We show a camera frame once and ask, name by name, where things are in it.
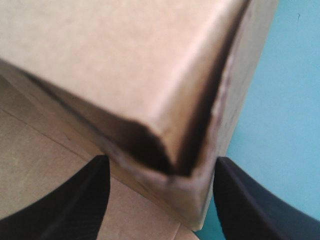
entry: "crease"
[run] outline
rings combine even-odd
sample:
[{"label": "crease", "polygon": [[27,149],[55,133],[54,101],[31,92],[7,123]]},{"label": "crease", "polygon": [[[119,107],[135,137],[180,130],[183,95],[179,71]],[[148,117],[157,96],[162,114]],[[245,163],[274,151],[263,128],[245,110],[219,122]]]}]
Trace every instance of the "crease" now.
[{"label": "crease", "polygon": [[27,125],[29,128],[35,130],[37,133],[41,134],[42,136],[44,136],[44,137],[50,139],[51,141],[53,141],[54,143],[60,145],[60,146],[63,147],[64,149],[66,149],[66,150],[70,151],[71,153],[75,154],[76,156],[78,156],[79,158],[81,158],[81,159],[82,159],[83,161],[85,161],[86,163],[88,162],[88,160],[87,160],[84,156],[80,155],[79,153],[77,153],[77,152],[75,152],[74,150],[70,149],[69,147],[65,146],[65,145],[62,144],[61,142],[53,139],[52,137],[48,136],[47,134],[45,134],[45,133],[39,131],[38,129],[34,128],[33,126],[31,126],[30,124],[28,124],[28,123],[25,122],[24,120],[20,119],[19,117],[15,116],[14,114],[10,113],[9,111],[3,109],[1,106],[0,106],[0,110],[3,111],[4,113],[8,114],[9,116],[15,118],[16,120],[22,122],[23,124]]},{"label": "crease", "polygon": [[179,232],[180,228],[181,228],[181,222],[179,222],[179,226],[177,227],[172,240],[177,240],[176,238],[177,238],[177,235],[178,235],[178,232]]}]

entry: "cardboard sheet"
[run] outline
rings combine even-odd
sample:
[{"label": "cardboard sheet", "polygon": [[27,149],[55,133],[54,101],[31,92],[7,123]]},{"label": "cardboard sheet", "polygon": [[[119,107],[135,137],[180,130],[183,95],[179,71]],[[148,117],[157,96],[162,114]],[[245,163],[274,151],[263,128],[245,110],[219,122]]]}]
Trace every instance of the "cardboard sheet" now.
[{"label": "cardboard sheet", "polygon": [[[91,157],[0,79],[0,218],[54,190]],[[99,240],[196,240],[158,206],[113,177]]]},{"label": "cardboard sheet", "polygon": [[4,0],[0,57],[102,109],[89,121],[138,161],[188,173],[247,2]]}]

